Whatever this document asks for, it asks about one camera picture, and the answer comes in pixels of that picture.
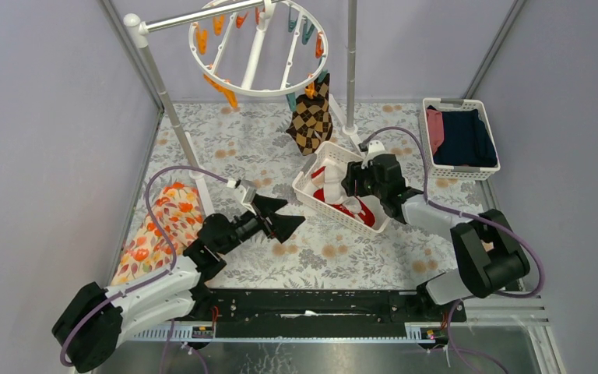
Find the teal front clip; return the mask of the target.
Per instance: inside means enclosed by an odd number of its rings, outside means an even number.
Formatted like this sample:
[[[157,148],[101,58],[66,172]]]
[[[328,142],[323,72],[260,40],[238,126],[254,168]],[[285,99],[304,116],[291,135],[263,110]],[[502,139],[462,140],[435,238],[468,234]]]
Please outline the teal front clip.
[[[285,97],[286,97],[286,101],[287,101],[289,109],[292,112],[295,112],[296,107],[297,107],[297,99],[296,99],[295,92],[290,92],[290,93],[286,94]]]

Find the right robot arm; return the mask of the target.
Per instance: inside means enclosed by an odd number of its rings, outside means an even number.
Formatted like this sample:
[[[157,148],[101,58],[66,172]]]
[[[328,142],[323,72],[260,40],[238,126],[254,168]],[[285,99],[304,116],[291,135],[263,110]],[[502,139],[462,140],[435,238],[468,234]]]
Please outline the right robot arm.
[[[391,153],[350,162],[341,185],[348,196],[378,199],[387,217],[423,228],[452,244],[456,269],[417,287],[415,309],[422,319],[434,321],[445,312],[446,304],[486,298],[530,272],[529,260],[502,212],[471,215],[439,206],[423,191],[407,185]]]

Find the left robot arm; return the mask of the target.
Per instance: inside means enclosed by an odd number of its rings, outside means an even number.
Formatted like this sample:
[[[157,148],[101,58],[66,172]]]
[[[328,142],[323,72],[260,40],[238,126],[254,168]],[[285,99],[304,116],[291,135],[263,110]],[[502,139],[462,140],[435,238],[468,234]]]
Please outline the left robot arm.
[[[211,302],[206,282],[226,266],[223,255],[258,233],[283,243],[304,223],[301,215],[278,212],[287,204],[254,195],[250,208],[238,217],[207,216],[196,240],[151,273],[106,288],[95,282],[84,285],[51,329],[61,347],[61,363],[90,372],[144,330],[184,316],[206,317]]]

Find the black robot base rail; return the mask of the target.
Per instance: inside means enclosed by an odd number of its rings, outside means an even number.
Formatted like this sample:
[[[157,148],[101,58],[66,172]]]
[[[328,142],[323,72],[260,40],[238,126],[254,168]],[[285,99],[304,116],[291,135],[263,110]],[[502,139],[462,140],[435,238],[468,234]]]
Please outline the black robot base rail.
[[[179,320],[213,327],[218,338],[384,339],[406,337],[408,323],[446,327],[466,313],[413,290],[220,288]]]

